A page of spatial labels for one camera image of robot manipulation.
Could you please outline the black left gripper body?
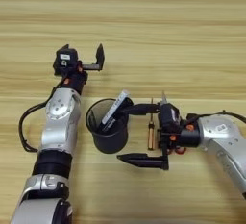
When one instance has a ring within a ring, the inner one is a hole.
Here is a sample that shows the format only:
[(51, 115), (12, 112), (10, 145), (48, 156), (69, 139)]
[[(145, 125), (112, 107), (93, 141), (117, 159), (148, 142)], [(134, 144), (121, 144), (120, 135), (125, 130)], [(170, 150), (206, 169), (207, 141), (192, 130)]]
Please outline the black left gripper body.
[(62, 73), (60, 87), (71, 88), (82, 94), (83, 87), (87, 81), (87, 73), (85, 71)]

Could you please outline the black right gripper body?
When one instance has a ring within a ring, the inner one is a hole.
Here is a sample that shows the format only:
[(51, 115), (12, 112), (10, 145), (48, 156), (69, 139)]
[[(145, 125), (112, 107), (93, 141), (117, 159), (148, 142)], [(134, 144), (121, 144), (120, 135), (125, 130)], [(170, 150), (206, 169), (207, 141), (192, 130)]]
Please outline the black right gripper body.
[(200, 131), (198, 129), (181, 129), (179, 133), (160, 132), (160, 149), (164, 155), (175, 152), (183, 155), (187, 148), (196, 148), (200, 144)]

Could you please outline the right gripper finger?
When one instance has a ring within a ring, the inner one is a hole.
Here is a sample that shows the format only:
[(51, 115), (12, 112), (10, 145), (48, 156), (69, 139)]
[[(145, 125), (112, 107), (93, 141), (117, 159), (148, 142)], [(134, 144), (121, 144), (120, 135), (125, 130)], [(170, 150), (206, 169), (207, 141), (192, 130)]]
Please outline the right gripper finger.
[(130, 115), (146, 115), (147, 113), (158, 113), (159, 111), (159, 104), (136, 104), (121, 110), (122, 113)]
[(162, 170), (169, 169), (168, 157), (149, 157), (144, 153), (130, 153), (124, 155), (118, 155), (117, 158), (125, 163), (146, 168), (159, 168)]

